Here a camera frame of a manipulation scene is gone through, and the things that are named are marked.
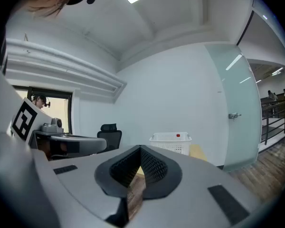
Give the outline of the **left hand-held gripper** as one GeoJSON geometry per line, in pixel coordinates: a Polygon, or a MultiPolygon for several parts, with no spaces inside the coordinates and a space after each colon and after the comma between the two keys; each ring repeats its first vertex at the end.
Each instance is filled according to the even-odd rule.
{"type": "Polygon", "coordinates": [[[84,137],[70,134],[52,135],[41,130],[51,123],[51,117],[24,98],[12,119],[11,131],[22,140],[26,149],[43,151],[48,160],[51,157],[78,158],[97,154],[107,148],[103,138],[84,137]]]}

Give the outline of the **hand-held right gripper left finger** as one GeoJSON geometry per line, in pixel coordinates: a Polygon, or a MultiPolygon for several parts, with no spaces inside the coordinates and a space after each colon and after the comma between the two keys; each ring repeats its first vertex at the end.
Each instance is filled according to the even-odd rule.
{"type": "Polygon", "coordinates": [[[140,228],[128,217],[127,193],[140,166],[139,145],[98,155],[51,161],[57,173],[55,204],[63,228],[140,228]]]}

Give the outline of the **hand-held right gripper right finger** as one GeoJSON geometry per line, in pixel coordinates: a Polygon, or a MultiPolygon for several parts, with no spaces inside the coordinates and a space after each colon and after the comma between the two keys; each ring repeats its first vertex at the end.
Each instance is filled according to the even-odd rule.
{"type": "Polygon", "coordinates": [[[224,187],[248,213],[261,205],[256,195],[215,165],[157,147],[152,150],[176,161],[182,179],[167,197],[144,200],[130,221],[132,228],[229,228],[230,221],[209,192],[217,185],[224,187]]]}

